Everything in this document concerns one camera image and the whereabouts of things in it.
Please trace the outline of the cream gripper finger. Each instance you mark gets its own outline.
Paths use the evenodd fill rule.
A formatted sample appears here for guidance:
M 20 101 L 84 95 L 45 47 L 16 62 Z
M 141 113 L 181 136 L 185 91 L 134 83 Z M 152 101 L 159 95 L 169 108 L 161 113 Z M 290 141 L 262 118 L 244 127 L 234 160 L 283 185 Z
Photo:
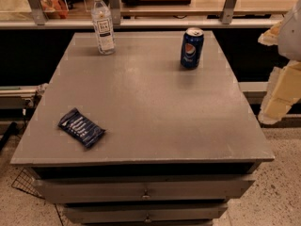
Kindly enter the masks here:
M 258 43 L 266 46 L 277 45 L 279 29 L 282 22 L 272 25 L 268 30 L 262 33 L 258 38 Z
M 301 99 L 301 62 L 291 60 L 282 69 L 275 67 L 267 83 L 258 119 L 275 124 Z

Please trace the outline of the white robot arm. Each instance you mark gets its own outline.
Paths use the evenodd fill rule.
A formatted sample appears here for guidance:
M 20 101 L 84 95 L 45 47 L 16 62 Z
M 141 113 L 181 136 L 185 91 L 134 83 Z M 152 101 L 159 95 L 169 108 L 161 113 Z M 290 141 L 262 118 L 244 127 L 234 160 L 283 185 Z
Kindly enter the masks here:
M 275 67 L 270 73 L 267 92 L 261 103 L 259 121 L 274 124 L 301 99 L 301 0 L 281 22 L 262 33 L 258 42 L 276 45 L 278 53 L 289 59 L 282 69 Z

